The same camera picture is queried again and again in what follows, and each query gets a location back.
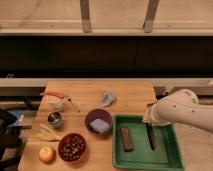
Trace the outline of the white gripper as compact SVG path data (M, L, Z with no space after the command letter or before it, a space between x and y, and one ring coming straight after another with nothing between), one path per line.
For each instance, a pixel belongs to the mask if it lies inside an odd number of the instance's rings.
M157 105L157 103L154 102L154 103L149 103L146 106L146 111L145 111L142 121L144 123L162 126L163 125L162 120L156 116L156 114L157 114L156 105Z

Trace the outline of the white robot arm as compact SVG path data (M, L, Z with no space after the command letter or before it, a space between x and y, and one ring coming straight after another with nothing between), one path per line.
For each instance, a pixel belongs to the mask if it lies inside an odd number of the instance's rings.
M143 122L156 126L182 123L213 133L213 105L202 105L193 91L181 89L148 105Z

